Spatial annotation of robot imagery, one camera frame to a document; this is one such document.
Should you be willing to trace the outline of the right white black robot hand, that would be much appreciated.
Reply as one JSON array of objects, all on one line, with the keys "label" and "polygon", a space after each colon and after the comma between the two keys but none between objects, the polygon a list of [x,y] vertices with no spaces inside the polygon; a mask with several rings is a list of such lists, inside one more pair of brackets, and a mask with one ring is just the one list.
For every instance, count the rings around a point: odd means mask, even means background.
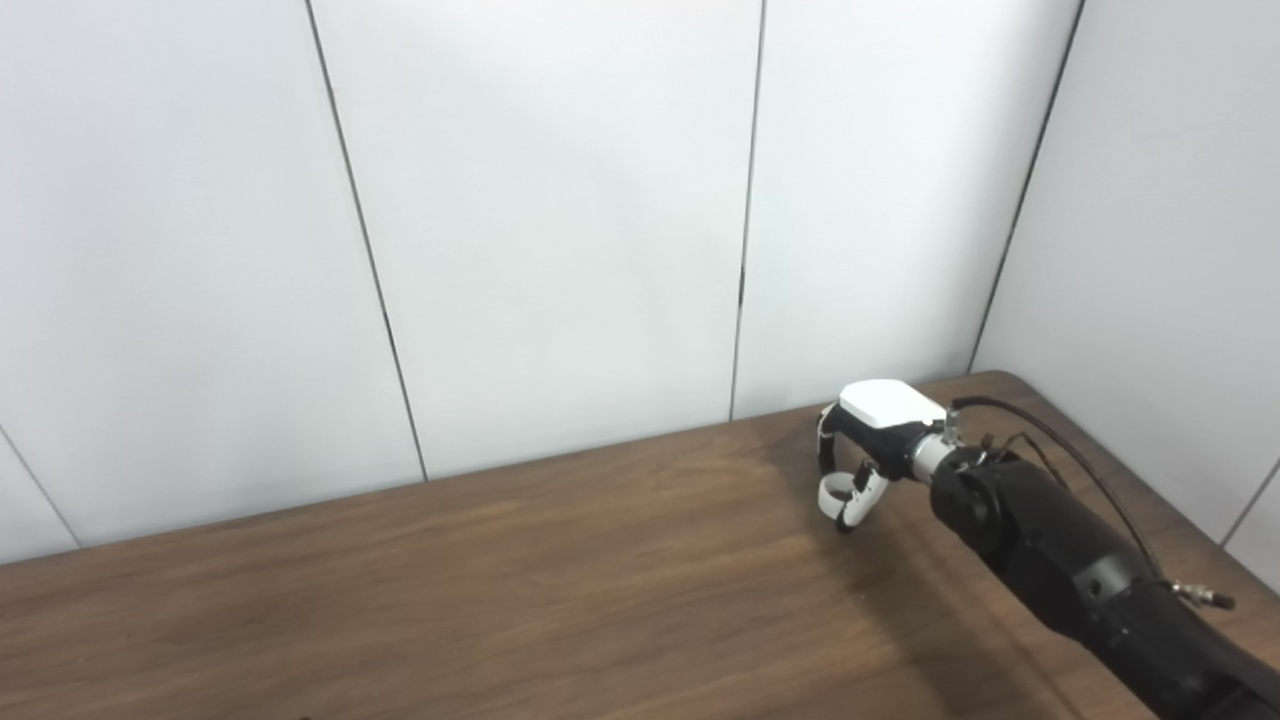
[{"label": "right white black robot hand", "polygon": [[845,386],[815,421],[819,510],[850,533],[892,483],[931,486],[957,447],[956,413],[915,387],[893,379]]}]

